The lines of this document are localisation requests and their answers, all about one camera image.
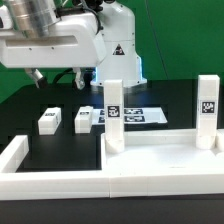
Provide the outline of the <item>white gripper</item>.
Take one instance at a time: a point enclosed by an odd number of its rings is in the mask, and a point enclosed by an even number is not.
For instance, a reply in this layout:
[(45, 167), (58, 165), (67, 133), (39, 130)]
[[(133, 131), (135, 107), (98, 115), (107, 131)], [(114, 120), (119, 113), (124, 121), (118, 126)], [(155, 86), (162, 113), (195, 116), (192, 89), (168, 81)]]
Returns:
[(82, 90), (84, 74), (78, 67), (96, 67), (105, 57), (105, 42), (92, 13), (63, 16), (42, 38), (25, 38), (12, 27), (0, 28), (0, 62), (7, 68), (26, 68), (39, 89), (47, 86), (47, 79), (36, 68), (73, 67), (76, 86)]

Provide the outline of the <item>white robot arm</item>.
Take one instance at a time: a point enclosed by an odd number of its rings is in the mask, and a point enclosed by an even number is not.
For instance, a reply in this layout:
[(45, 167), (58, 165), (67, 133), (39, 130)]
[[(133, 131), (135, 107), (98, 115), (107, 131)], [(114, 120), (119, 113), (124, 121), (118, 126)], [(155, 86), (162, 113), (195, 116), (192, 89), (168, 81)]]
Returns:
[(79, 89), (121, 79), (126, 88), (147, 82), (135, 49), (135, 15), (117, 0), (0, 0), (0, 64), (22, 68), (39, 88), (43, 68), (75, 73)]

